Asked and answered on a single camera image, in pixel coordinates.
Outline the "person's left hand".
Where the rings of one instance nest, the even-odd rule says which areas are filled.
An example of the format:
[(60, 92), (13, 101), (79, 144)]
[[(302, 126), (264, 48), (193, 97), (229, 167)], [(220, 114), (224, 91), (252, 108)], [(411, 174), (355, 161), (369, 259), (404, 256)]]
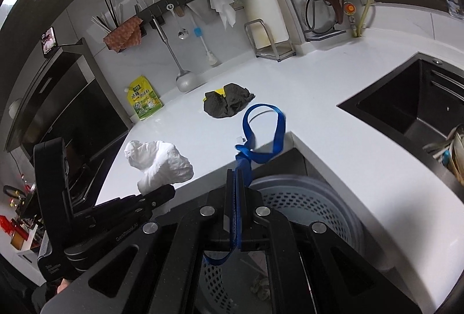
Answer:
[(57, 287), (57, 293), (60, 294), (60, 292), (66, 289), (71, 283), (72, 281), (69, 281), (67, 279), (62, 279), (60, 285)]

